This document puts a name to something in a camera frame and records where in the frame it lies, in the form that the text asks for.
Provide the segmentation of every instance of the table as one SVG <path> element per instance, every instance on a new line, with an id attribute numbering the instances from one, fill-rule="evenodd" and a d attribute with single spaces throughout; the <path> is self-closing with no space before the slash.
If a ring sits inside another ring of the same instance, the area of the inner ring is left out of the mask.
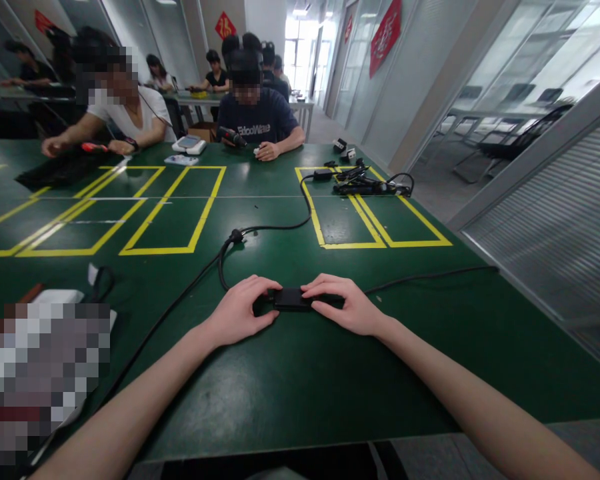
<path id="1" fill-rule="evenodd" d="M 85 413 L 93 412 L 156 318 L 231 230 L 304 218 L 299 174 L 337 161 L 331 145 L 304 145 L 259 163 L 250 148 L 212 144 L 198 166 L 184 170 L 165 166 L 162 160 L 172 151 L 160 144 L 113 177 L 104 176 L 112 175 L 111 168 L 102 168 L 70 188 L 31 198 L 13 178 L 43 161 L 39 150 L 36 141 L 0 141 L 0 318 L 4 303 L 37 282 L 88 292 L 89 262 L 112 268 L 117 282 L 109 300 L 119 316 L 111 334 L 111 372 L 88 398 Z M 365 289 L 406 275 L 483 265 L 415 201 L 340 198 L 328 182 L 307 188 L 314 222 L 249 234 L 227 256 L 230 284 L 257 273 L 292 287 L 325 271 Z M 63 217 L 81 201 L 93 204 Z M 50 231 L 44 226 L 58 221 L 64 226 L 36 245 L 34 239 Z M 157 330 L 124 384 L 207 318 L 222 296 L 214 269 Z M 498 274 L 476 271 L 403 284 L 371 300 L 540 421 L 600 418 L 600 364 Z M 79 424 L 58 438 L 66 439 Z M 266 331 L 204 362 L 160 419 L 139 460 L 458 430 L 382 344 L 314 313 L 283 313 Z"/>
<path id="2" fill-rule="evenodd" d="M 460 100 L 454 103 L 447 114 L 448 117 L 454 117 L 453 124 L 451 125 L 451 128 L 447 130 L 442 140 L 440 140 L 428 161 L 434 160 L 438 156 L 442 146 L 447 142 L 451 134 L 455 132 L 456 128 L 458 128 L 458 125 L 460 125 L 462 120 L 465 118 L 470 117 L 471 119 L 475 120 L 469 132 L 467 132 L 467 136 L 469 136 L 480 126 L 485 118 L 516 118 L 526 121 L 538 120 L 546 116 L 551 111 L 546 107 L 532 107 L 529 105 L 520 105 L 519 103 L 500 104 L 492 109 L 478 110 L 472 109 L 474 105 L 475 100 Z M 515 135 L 525 124 L 525 121 L 518 123 L 513 130 L 509 132 L 509 135 Z"/>
<path id="3" fill-rule="evenodd" d="M 220 105 L 220 100 L 222 100 L 222 97 L 224 97 L 225 94 L 208 93 L 204 98 L 195 98 L 192 97 L 188 91 L 179 91 L 177 94 L 170 94 L 169 96 L 178 100 L 178 103 L 181 105 L 193 106 L 195 108 L 198 121 L 202 122 L 205 119 L 202 114 L 201 107 L 218 107 Z M 291 110 L 298 112 L 298 122 L 300 123 L 302 130 L 305 131 L 307 140 L 309 139 L 309 134 L 311 132 L 313 105 L 314 104 L 312 101 L 298 102 L 295 97 L 289 98 L 289 106 L 291 107 Z"/>

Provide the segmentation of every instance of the white device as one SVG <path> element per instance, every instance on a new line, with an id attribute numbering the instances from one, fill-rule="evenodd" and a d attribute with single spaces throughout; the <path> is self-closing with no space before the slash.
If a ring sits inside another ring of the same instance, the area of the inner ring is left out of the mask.
<path id="1" fill-rule="evenodd" d="M 186 157 L 184 155 L 172 155 L 165 158 L 165 163 L 172 163 L 174 165 L 180 165 L 182 167 L 192 167 L 198 163 L 197 158 Z"/>
<path id="2" fill-rule="evenodd" d="M 176 141 L 171 148 L 176 152 L 189 153 L 191 151 L 190 155 L 199 155 L 206 146 L 207 142 L 197 135 L 186 135 Z"/>

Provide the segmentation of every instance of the black shirt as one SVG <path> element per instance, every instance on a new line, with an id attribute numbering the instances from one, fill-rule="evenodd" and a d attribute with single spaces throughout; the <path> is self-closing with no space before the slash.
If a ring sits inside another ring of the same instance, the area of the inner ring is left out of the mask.
<path id="1" fill-rule="evenodd" d="M 207 74 L 207 81 L 212 87 L 224 87 L 225 83 L 227 82 L 227 72 L 225 72 L 224 70 L 220 70 L 220 78 L 216 80 L 213 76 L 213 72 L 210 71 Z"/>
<path id="2" fill-rule="evenodd" d="M 38 60 L 35 61 L 38 64 L 38 71 L 35 71 L 27 64 L 23 63 L 20 68 L 20 78 L 24 81 L 40 80 L 48 78 L 52 82 L 56 82 L 55 74 L 53 70 L 45 63 Z"/>
<path id="3" fill-rule="evenodd" d="M 276 90 L 289 102 L 289 86 L 287 82 L 280 80 L 271 70 L 264 70 L 262 74 L 264 78 L 263 86 Z"/>

